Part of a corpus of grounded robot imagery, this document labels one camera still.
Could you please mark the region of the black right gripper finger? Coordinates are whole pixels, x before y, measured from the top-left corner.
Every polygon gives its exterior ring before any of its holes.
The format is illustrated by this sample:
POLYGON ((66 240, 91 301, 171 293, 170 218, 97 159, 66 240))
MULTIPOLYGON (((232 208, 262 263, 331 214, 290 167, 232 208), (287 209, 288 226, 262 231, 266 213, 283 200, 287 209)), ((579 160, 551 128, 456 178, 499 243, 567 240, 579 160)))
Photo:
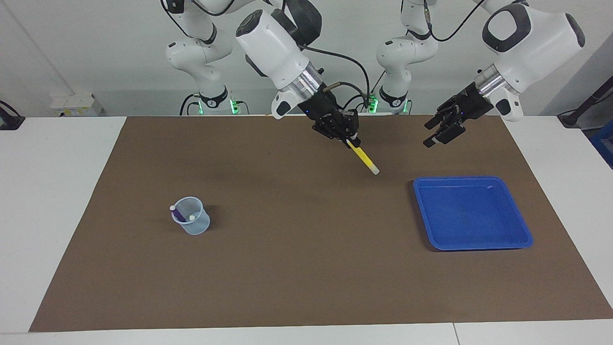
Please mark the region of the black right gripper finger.
POLYGON ((351 133, 346 131, 346 129, 343 127, 314 126, 313 130, 329 139, 339 140, 346 146, 348 146, 350 143, 353 144, 350 136, 351 133))
POLYGON ((341 111, 341 141, 344 145, 361 145, 358 137, 359 112, 357 110, 341 111))

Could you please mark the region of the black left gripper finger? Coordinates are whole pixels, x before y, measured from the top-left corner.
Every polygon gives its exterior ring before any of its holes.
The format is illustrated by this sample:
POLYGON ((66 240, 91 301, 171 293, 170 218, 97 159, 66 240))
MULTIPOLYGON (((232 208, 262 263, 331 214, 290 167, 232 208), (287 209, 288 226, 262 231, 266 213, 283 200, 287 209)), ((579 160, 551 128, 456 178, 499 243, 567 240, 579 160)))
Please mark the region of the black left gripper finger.
POLYGON ((424 127, 432 130, 446 130, 450 127, 462 127, 462 112, 457 100, 447 100, 436 109, 435 115, 426 122, 424 127))
POLYGON ((433 135, 423 140, 423 145, 426 147, 432 147, 435 144, 446 145, 464 132, 466 132, 466 128, 461 121, 453 121, 448 124, 441 123, 433 135))

